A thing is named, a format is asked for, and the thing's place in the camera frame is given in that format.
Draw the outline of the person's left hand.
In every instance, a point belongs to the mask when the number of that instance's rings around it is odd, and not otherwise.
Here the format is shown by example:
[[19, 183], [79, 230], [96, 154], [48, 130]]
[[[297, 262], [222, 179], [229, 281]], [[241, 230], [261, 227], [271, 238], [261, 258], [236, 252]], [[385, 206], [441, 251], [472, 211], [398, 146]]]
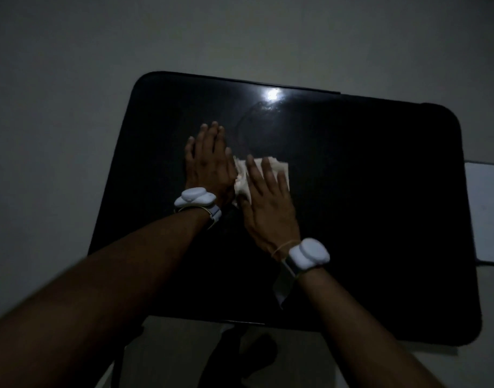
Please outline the person's left hand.
[[234, 196], [237, 176], [228, 176], [226, 170], [225, 128], [219, 125], [213, 153], [208, 152], [208, 124], [202, 124], [195, 138], [194, 158], [185, 158], [186, 189], [203, 187], [216, 195], [218, 205], [230, 203]]

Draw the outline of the person's right hand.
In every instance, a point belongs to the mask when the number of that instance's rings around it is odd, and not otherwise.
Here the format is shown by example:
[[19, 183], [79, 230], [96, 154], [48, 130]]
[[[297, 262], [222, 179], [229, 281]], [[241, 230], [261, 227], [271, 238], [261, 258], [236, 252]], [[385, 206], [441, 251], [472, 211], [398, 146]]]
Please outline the person's right hand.
[[256, 245], [271, 256], [282, 243], [301, 240], [295, 207], [284, 172], [276, 177], [276, 192], [270, 192], [263, 179], [262, 160], [257, 165], [252, 155], [246, 157], [252, 216], [244, 216], [244, 226]]

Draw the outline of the cream cleaning cloth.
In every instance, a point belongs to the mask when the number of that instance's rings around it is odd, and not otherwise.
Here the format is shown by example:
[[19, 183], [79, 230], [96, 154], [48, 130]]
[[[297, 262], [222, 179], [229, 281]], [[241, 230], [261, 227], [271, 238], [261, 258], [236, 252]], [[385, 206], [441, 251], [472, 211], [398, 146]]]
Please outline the cream cleaning cloth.
[[[275, 157], [268, 157], [269, 163], [273, 172], [273, 175], [275, 178], [280, 172], [284, 172], [285, 174], [285, 180], [287, 187], [289, 189], [289, 166], [287, 162], [280, 162], [278, 161]], [[240, 209], [240, 205], [237, 202], [237, 196], [238, 195], [243, 195], [245, 198], [248, 200], [248, 202], [251, 202], [251, 193], [248, 185], [248, 169], [246, 167], [246, 161], [245, 160], [240, 160], [236, 156], [233, 156], [233, 160], [235, 162], [235, 167], [237, 169], [237, 178], [235, 181], [235, 199], [233, 200], [232, 204], [235, 208]]]

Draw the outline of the person's right forearm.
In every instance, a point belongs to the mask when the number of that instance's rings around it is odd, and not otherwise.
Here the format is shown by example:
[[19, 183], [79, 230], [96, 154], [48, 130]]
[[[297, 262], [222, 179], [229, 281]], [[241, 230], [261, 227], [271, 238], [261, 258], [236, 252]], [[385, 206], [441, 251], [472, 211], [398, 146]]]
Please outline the person's right forearm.
[[325, 269], [311, 269], [297, 282], [318, 313], [350, 387], [445, 388]]

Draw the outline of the person's left forearm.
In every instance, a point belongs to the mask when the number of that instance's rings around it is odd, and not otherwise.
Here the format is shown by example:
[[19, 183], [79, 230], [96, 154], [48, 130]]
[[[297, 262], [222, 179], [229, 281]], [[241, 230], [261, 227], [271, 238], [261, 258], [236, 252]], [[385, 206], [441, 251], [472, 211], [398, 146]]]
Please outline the person's left forearm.
[[209, 220], [193, 208], [155, 221], [81, 260], [0, 318], [0, 388], [94, 386]]

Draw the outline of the white wrist tracker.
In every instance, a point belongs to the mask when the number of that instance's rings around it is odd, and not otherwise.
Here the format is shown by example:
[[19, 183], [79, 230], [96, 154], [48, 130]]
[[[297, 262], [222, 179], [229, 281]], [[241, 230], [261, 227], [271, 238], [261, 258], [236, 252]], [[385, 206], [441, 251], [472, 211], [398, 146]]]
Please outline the white wrist tracker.
[[199, 208], [206, 211], [209, 215], [206, 230], [212, 228], [221, 218], [222, 211], [216, 204], [216, 195], [208, 192], [203, 187], [185, 189], [174, 202], [174, 213], [180, 211]]
[[305, 238], [289, 249], [287, 257], [280, 263], [279, 274], [273, 285], [273, 293], [281, 309], [297, 278], [309, 270], [330, 262], [325, 246], [314, 238]]

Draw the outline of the thin yellow wrist band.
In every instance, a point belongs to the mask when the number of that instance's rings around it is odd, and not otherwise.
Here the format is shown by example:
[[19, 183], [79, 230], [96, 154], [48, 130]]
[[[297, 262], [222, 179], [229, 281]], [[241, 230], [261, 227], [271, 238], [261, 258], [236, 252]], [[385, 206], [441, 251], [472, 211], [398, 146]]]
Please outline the thin yellow wrist band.
[[278, 246], [274, 252], [272, 252], [271, 257], [277, 261], [283, 261], [289, 255], [290, 249], [298, 246], [300, 243], [301, 240], [299, 239], [286, 241]]

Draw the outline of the white flat panel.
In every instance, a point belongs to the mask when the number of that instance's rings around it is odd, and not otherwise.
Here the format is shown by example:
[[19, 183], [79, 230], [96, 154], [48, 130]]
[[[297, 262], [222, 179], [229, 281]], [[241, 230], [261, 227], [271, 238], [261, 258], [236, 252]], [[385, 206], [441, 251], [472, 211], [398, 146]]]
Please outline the white flat panel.
[[476, 262], [494, 266], [494, 164], [466, 162], [465, 175]]

